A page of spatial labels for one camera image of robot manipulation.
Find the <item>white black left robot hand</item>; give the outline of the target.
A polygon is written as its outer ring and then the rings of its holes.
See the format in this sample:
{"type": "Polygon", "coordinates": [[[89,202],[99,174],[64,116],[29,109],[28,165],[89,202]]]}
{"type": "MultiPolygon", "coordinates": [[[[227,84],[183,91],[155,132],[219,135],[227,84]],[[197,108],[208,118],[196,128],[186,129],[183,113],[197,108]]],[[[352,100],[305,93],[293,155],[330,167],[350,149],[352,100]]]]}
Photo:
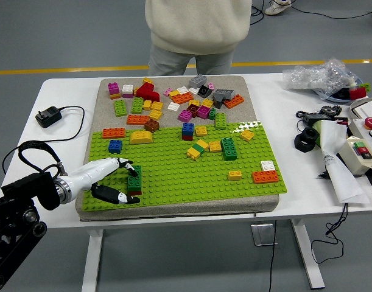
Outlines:
{"type": "Polygon", "coordinates": [[[66,203],[76,199],[79,192],[90,190],[94,198],[111,204],[136,204],[140,199],[126,195],[114,188],[99,185],[98,182],[112,174],[117,169],[125,168],[133,177],[138,173],[132,166],[133,162],[123,158],[104,158],[91,161],[68,176],[60,176],[68,186],[66,203]]]}

